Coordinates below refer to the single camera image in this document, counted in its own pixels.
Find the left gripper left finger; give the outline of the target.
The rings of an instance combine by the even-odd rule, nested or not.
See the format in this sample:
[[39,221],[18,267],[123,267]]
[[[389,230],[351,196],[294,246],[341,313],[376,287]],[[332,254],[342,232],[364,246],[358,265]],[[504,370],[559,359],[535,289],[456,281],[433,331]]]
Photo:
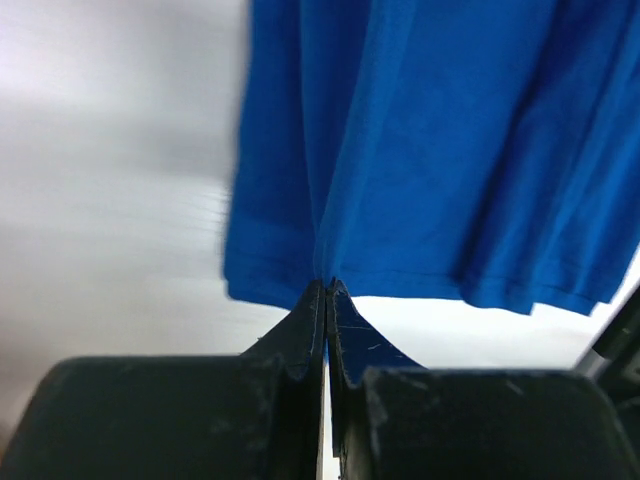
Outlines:
[[76,357],[37,386],[5,479],[318,479],[325,290],[231,356]]

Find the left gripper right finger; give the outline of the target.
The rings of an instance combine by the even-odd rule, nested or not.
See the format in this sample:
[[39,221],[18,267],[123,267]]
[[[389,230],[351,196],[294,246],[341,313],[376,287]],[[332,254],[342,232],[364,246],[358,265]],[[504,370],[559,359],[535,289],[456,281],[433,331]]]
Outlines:
[[432,370],[326,297],[332,434],[344,479],[635,479],[606,394],[567,370]]

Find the blue t shirt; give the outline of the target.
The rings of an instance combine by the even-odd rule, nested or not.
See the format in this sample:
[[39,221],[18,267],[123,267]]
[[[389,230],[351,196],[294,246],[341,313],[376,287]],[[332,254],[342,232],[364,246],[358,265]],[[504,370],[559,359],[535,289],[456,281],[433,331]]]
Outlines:
[[639,244],[635,1],[254,1],[223,274],[589,314]]

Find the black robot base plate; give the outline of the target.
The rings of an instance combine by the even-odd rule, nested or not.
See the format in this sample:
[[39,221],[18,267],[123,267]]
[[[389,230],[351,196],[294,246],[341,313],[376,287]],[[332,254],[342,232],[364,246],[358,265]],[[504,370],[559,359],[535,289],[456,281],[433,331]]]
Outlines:
[[639,284],[574,366],[620,411],[639,410]]

